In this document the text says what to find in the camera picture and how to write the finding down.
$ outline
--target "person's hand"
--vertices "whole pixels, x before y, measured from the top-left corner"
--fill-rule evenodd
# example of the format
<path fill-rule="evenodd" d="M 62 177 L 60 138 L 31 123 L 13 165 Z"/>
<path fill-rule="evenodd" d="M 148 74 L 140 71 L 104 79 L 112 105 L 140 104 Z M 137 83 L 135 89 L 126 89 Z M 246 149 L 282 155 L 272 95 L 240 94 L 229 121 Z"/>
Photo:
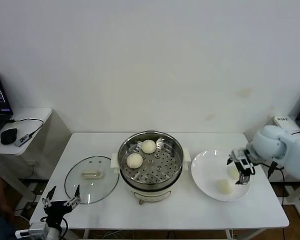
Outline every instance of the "person's hand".
<path fill-rule="evenodd" d="M 0 211 L 9 222 L 14 219 L 15 213 L 8 204 L 0 204 Z"/>

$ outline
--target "steamed bun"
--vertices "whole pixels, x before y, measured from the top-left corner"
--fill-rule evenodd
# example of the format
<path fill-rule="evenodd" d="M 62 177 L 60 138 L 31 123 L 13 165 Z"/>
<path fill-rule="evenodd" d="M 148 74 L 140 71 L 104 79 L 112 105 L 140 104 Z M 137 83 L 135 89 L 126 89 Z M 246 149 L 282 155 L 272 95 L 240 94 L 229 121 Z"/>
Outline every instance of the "steamed bun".
<path fill-rule="evenodd" d="M 235 180 L 235 181 L 239 180 L 239 172 L 235 166 L 229 167 L 227 169 L 227 173 L 233 180 Z"/>
<path fill-rule="evenodd" d="M 152 140 L 145 140 L 141 145 L 141 149 L 145 154 L 152 154 L 156 151 L 157 145 Z"/>
<path fill-rule="evenodd" d="M 143 162 L 144 160 L 142 159 L 142 156 L 138 153 L 132 153 L 126 159 L 126 164 L 131 169 L 140 168 Z"/>
<path fill-rule="evenodd" d="M 230 195 L 234 192 L 230 182 L 227 179 L 221 179 L 217 182 L 218 191 L 224 195 Z"/>

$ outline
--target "black cable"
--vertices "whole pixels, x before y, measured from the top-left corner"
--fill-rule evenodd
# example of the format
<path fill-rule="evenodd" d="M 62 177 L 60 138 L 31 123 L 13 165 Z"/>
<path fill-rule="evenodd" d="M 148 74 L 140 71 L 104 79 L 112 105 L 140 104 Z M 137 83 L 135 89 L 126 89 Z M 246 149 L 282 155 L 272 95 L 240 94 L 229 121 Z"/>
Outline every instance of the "black cable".
<path fill-rule="evenodd" d="M 266 166 L 267 168 L 270 168 L 270 166 L 269 165 L 267 165 L 267 164 L 265 164 L 265 163 L 263 163 L 263 162 L 260 162 L 260 164 L 261 165 L 263 165 L 263 166 Z M 285 167 L 283 166 L 283 167 L 281 167 L 281 168 L 279 168 L 279 167 L 276 167 L 275 168 L 275 170 L 283 170 L 283 169 L 285 169 Z"/>
<path fill-rule="evenodd" d="M 29 137 L 32 137 L 45 123 L 43 120 L 38 119 L 38 118 L 25 118 L 25 119 L 20 119 L 20 120 L 10 119 L 10 120 L 7 121 L 7 123 L 23 122 L 23 121 L 26 121 L 26 120 L 40 121 L 41 122 L 41 125 L 36 130 L 31 132 L 29 134 Z"/>
<path fill-rule="evenodd" d="M 36 198 L 37 198 L 37 194 L 35 194 L 35 193 L 33 193 L 34 194 L 34 199 L 33 199 L 33 201 L 30 203 L 30 206 L 32 205 L 32 204 L 34 204 L 34 202 L 35 202 L 35 200 L 36 200 Z M 20 211 L 20 210 L 25 210 L 25 209 L 27 209 L 27 206 L 25 206 L 24 208 L 19 208 L 19 209 L 16 209 L 16 210 L 14 210 L 14 212 L 16 212 L 16 211 Z"/>
<path fill-rule="evenodd" d="M 261 165 L 264 165 L 264 166 L 266 166 L 266 167 L 268 167 L 268 168 L 270 168 L 270 166 L 268 166 L 267 164 L 264 164 L 264 163 L 260 163 Z M 284 210 L 284 200 L 285 200 L 285 191 L 286 191 L 286 189 L 285 189 L 285 183 L 286 183 L 286 179 L 285 179 L 285 175 L 284 175 L 284 172 L 282 171 L 284 169 L 284 167 L 282 167 L 282 168 L 277 168 L 276 167 L 276 169 L 275 170 L 279 170 L 280 171 L 280 173 L 281 173 L 281 175 L 282 175 L 282 181 L 283 181 L 283 188 L 282 188 L 282 202 L 281 202 L 281 207 L 282 207 L 282 209 Z M 282 228 L 282 235 L 283 235 L 283 240 L 286 240 L 286 236 L 285 236 L 285 229 L 284 228 Z"/>
<path fill-rule="evenodd" d="M 281 203 L 281 207 L 282 209 L 284 208 L 284 199 L 285 199 L 285 183 L 286 183 L 286 180 L 285 180 L 285 175 L 284 175 L 284 172 L 282 170 L 279 170 L 281 172 L 281 175 L 282 175 L 282 180 L 283 180 L 283 191 L 282 191 L 282 203 Z M 285 236 L 285 229 L 282 228 L 282 234 L 283 234 L 283 240 L 286 240 L 286 236 Z"/>
<path fill-rule="evenodd" d="M 291 133 L 291 135 L 293 135 L 293 134 L 300 134 L 300 131 L 296 131 L 294 133 Z"/>
<path fill-rule="evenodd" d="M 68 225 L 68 222 L 67 222 L 67 220 L 63 217 L 62 218 L 62 220 L 64 221 L 64 223 L 65 223 L 65 231 L 64 231 L 64 233 L 63 233 L 63 235 L 60 237 L 60 239 L 62 240 L 64 240 L 64 237 L 65 237 L 65 235 L 66 235 L 66 233 L 67 233 L 67 231 L 68 231 L 68 228 L 69 228 L 69 225 Z"/>
<path fill-rule="evenodd" d="M 26 176 L 24 179 L 20 180 L 20 182 L 32 177 L 35 173 L 35 165 L 32 165 L 32 171 L 31 171 L 31 174 L 29 176 Z"/>
<path fill-rule="evenodd" d="M 43 216 L 42 218 L 40 218 L 40 222 L 43 222 L 45 219 L 47 219 L 47 216 Z"/>

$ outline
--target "stainless steel pot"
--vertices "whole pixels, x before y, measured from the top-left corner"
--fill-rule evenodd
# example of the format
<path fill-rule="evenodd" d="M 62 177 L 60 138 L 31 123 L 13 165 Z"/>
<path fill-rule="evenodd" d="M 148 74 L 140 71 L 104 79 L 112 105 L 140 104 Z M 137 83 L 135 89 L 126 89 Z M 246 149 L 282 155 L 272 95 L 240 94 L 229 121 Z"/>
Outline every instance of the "stainless steel pot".
<path fill-rule="evenodd" d="M 152 140 L 156 151 L 148 154 L 141 149 L 142 142 Z M 127 166 L 130 154 L 137 153 L 143 158 L 141 167 L 131 169 Z M 184 160 L 180 143 L 172 136 L 159 131 L 144 131 L 129 137 L 118 152 L 118 164 L 122 178 L 133 188 L 156 192 L 174 184 L 179 178 Z"/>

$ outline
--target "glass lid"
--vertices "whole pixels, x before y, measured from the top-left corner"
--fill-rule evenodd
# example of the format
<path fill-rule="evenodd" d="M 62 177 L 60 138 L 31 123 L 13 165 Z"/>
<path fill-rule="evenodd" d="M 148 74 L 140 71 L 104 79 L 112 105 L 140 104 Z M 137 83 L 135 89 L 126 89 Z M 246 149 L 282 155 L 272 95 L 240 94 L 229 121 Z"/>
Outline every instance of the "glass lid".
<path fill-rule="evenodd" d="M 93 204 L 106 198 L 116 187 L 119 174 L 110 168 L 111 159 L 105 156 L 91 156 L 83 159 L 69 171 L 64 189 L 71 199 L 80 185 L 82 204 Z"/>

